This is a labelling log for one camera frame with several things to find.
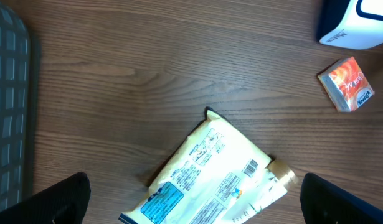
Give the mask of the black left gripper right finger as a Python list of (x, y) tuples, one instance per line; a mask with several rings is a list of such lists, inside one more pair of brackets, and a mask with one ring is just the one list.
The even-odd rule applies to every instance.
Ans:
[(383, 223), (383, 211), (314, 173), (307, 173), (300, 192), (306, 224)]

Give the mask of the white tube gold cap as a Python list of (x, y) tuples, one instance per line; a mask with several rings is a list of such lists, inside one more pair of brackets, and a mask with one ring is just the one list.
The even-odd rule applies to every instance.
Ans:
[(280, 159), (263, 170), (263, 175), (251, 189), (246, 190), (226, 213), (232, 223), (244, 223), (286, 195), (298, 183), (296, 174)]

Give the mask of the cream wet wipes pack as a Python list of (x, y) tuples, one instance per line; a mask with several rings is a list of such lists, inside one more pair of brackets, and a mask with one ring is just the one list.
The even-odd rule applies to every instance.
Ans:
[(271, 159), (212, 108), (183, 141), (123, 223), (244, 223)]

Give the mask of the orange tissue pack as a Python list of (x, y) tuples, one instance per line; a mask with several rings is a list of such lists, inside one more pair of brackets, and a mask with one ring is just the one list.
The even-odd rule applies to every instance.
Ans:
[(339, 112), (357, 110), (375, 93), (354, 57), (338, 60), (318, 79)]

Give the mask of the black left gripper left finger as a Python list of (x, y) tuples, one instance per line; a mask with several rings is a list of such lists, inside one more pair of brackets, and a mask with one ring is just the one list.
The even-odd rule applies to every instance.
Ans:
[(0, 212), (0, 224), (81, 224), (90, 196), (87, 174), (78, 172)]

